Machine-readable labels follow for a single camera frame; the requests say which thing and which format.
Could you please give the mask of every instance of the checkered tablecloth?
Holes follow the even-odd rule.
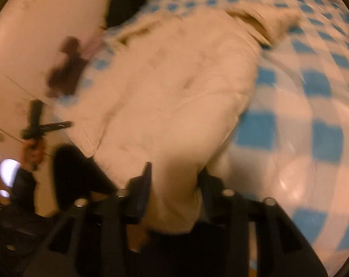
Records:
[[[298,8],[303,19],[265,49],[251,104],[225,152],[228,186],[274,197],[313,246],[330,276],[349,256],[349,12],[337,0],[149,0],[138,13],[189,14],[239,1]],[[109,34],[119,28],[111,28]],[[114,60],[101,51],[81,88]],[[64,106],[78,97],[63,97]]]

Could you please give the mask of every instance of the screw head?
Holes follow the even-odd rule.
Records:
[[[273,198],[265,198],[264,199],[264,204],[268,206],[274,206],[277,204],[277,201]]]
[[[222,190],[223,197],[233,197],[234,195],[235,195],[235,192],[229,188]]]
[[[82,206],[87,205],[87,203],[88,203],[88,201],[86,199],[80,198],[74,202],[74,205],[76,205],[77,207],[82,207]]]
[[[7,248],[8,250],[11,250],[11,251],[16,251],[15,246],[12,246],[12,245],[6,245],[6,248]]]
[[[123,198],[126,198],[130,194],[130,191],[125,189],[125,188],[122,188],[122,189],[116,191],[115,194],[118,198],[123,199]]]

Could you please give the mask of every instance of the blue checkered fabric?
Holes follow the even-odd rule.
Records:
[[[277,199],[332,276],[349,256],[347,8],[337,0],[148,0],[137,16],[159,10],[188,15],[198,6],[245,1],[300,9],[302,20],[263,52],[255,95],[227,147],[228,186]],[[81,90],[93,86],[113,55],[106,48],[96,56]],[[77,102],[60,99],[65,106]]]

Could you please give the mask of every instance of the hand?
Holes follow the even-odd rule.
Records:
[[[26,140],[21,152],[21,168],[32,172],[34,165],[39,165],[44,160],[44,153],[45,143],[43,137],[38,140],[33,138]]]

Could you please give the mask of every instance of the white cloth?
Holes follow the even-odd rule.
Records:
[[[67,109],[68,136],[119,187],[153,164],[144,222],[182,233],[199,218],[197,174],[253,93],[259,43],[275,43],[299,11],[262,4],[148,15],[108,39],[116,56]]]

